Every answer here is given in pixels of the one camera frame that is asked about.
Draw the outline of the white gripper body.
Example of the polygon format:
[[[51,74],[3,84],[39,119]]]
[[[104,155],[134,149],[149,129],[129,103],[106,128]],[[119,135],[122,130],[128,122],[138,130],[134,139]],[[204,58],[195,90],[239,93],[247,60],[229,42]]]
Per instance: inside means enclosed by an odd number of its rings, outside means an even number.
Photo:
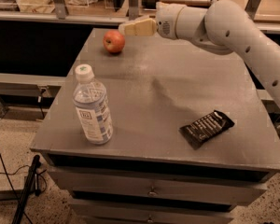
[[[158,26],[158,33],[163,38],[181,39],[177,32],[177,22],[179,15],[186,5],[180,4],[166,4],[158,2],[156,4],[156,23]]]

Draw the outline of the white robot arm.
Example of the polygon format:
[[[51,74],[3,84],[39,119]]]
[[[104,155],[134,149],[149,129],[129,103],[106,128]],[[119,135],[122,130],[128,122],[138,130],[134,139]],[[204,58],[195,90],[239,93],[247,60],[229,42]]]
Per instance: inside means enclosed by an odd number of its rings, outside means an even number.
[[[119,26],[123,35],[187,40],[215,54],[236,53],[280,109],[280,46],[268,38],[248,14],[230,0],[209,8],[157,4],[156,17],[143,16]]]

